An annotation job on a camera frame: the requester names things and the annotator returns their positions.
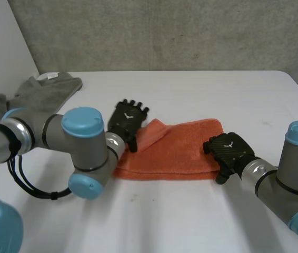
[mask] carbon fiber hand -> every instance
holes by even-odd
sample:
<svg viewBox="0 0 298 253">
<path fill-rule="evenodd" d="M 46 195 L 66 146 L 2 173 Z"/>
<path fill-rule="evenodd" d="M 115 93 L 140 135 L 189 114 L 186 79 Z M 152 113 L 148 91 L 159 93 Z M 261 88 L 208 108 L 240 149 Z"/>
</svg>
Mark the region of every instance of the carbon fiber hand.
<svg viewBox="0 0 298 253">
<path fill-rule="evenodd" d="M 147 118 L 148 107 L 141 109 L 142 103 L 135 105 L 134 100 L 127 99 L 118 102 L 116 109 L 108 122 L 108 132 L 120 136 L 125 143 L 128 143 L 131 152 L 137 151 L 136 133 L 141 123 Z"/>
<path fill-rule="evenodd" d="M 234 173 L 241 177 L 245 168 L 245 160 L 257 159 L 252 148 L 236 133 L 222 133 L 211 137 L 203 143 L 204 153 L 212 152 L 215 160 L 220 165 L 220 173 L 216 178 L 218 184 L 224 184 Z"/>
</svg>

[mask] table surface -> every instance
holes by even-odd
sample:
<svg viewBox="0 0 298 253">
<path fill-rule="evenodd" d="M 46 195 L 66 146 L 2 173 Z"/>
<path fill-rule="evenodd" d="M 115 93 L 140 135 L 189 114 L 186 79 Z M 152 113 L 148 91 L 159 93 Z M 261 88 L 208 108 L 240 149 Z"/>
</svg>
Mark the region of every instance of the table surface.
<svg viewBox="0 0 298 253">
<path fill-rule="evenodd" d="M 91 106 L 108 121 L 123 98 L 142 101 L 158 118 L 178 124 L 220 120 L 239 133 L 259 157 L 277 165 L 288 125 L 298 120 L 298 85 L 278 71 L 73 72 L 82 89 L 60 110 Z M 68 154 L 35 149 L 24 171 L 46 191 L 67 186 Z M 288 230 L 233 176 L 223 186 L 203 181 L 110 179 L 94 201 L 70 196 L 39 200 L 15 184 L 0 165 L 0 199 L 24 220 L 21 252 L 180 253 L 298 252 Z"/>
</svg>

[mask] gray wall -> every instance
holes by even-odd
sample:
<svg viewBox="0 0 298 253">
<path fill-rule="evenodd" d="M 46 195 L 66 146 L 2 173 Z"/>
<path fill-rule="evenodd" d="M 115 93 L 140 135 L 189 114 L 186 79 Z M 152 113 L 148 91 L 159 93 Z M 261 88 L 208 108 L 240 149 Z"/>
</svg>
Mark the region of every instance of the gray wall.
<svg viewBox="0 0 298 253">
<path fill-rule="evenodd" d="M 39 75 L 37 67 L 7 0 L 0 0 L 0 93 L 13 97 L 31 75 Z"/>
<path fill-rule="evenodd" d="M 298 0 L 9 0 L 41 73 L 281 70 L 298 83 Z"/>
</svg>

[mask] wire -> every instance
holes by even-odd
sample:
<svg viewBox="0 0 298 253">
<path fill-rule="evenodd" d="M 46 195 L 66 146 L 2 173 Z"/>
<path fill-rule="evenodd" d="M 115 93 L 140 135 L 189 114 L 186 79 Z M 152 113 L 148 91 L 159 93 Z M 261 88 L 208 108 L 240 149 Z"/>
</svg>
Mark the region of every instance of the wire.
<svg viewBox="0 0 298 253">
<path fill-rule="evenodd" d="M 69 194 L 71 194 L 71 190 L 69 188 L 61 191 L 61 192 L 45 192 L 42 191 L 36 187 L 34 187 L 26 178 L 24 171 L 23 171 L 23 157 L 21 155 L 18 156 L 19 161 L 18 161 L 18 169 L 19 173 L 24 180 L 24 182 L 19 178 L 19 176 L 16 173 L 15 167 L 16 167 L 16 159 L 13 157 L 12 159 L 7 161 L 7 168 L 8 171 L 10 172 L 11 176 L 13 177 L 14 181 L 28 194 L 35 198 L 39 199 L 51 199 L 51 200 L 56 200 L 58 198 L 65 197 Z"/>
</svg>

